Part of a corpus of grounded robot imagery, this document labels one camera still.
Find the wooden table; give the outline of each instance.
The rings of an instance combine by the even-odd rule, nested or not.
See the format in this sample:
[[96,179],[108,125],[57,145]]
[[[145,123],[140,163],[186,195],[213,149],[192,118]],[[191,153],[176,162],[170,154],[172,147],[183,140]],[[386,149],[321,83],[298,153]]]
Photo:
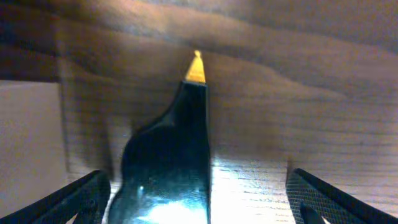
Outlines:
[[293,223],[287,161],[398,216],[398,4],[388,0],[0,3],[1,74],[62,84],[70,180],[120,180],[134,129],[202,51],[213,223]]

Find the black curved object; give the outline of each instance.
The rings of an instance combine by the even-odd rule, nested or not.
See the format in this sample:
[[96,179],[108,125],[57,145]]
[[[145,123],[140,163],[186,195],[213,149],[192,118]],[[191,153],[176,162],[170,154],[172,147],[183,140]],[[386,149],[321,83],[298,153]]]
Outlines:
[[16,211],[0,223],[101,223],[110,195],[108,176],[94,171],[49,196]]
[[206,84],[183,81],[170,108],[133,135],[109,223],[210,222],[206,102]]
[[391,223],[398,219],[367,205],[302,169],[289,174],[287,197],[296,223]]

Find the pointed tip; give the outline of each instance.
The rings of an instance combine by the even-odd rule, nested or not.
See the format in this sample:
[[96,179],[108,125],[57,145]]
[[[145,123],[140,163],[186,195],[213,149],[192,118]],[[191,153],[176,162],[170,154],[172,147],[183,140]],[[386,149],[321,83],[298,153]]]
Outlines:
[[191,66],[185,76],[186,81],[206,83],[205,69],[203,68],[203,61],[199,50],[195,51],[195,58],[192,60]]

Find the wood grain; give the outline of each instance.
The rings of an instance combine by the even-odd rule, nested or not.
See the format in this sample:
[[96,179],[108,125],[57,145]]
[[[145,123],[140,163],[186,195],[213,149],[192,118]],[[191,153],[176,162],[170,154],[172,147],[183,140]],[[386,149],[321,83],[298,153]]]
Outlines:
[[1,74],[62,84],[71,180],[104,169],[117,187],[126,141],[168,107],[200,49],[210,87],[213,223],[293,223],[287,161],[398,216],[391,1],[0,7]]

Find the dark wood grain streak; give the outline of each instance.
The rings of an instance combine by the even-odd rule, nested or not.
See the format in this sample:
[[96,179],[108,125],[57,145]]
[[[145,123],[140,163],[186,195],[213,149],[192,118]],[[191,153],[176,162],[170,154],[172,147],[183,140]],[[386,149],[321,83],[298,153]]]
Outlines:
[[0,74],[60,80],[70,180],[113,175],[200,49],[213,223],[293,223],[287,161],[398,216],[391,1],[8,1]]

